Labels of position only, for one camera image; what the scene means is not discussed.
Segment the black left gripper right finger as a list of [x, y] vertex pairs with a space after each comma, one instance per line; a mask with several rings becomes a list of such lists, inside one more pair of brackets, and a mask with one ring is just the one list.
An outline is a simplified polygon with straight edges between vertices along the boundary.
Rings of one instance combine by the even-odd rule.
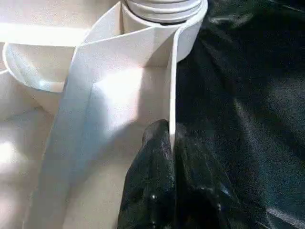
[[202, 138], [178, 124], [175, 138], [179, 229], [249, 229], [251, 221], [228, 176]]

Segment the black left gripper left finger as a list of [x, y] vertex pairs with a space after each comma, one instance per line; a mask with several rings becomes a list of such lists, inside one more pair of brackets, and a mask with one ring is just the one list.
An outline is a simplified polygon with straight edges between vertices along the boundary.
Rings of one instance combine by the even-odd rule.
[[172, 229], [176, 177], [169, 124], [158, 120], [144, 131], [122, 193], [119, 229]]

